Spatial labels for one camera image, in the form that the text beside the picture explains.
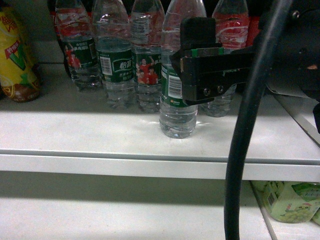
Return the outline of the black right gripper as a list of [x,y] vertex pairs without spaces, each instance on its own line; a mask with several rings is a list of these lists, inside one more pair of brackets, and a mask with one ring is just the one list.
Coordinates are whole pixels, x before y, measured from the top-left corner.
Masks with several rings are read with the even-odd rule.
[[[171,57],[173,69],[182,82],[182,100],[198,105],[213,101],[232,85],[248,81],[262,39],[229,54],[213,39],[213,19],[186,18],[180,25],[180,48]],[[320,3],[295,0],[288,12],[266,86],[276,94],[320,98]]]

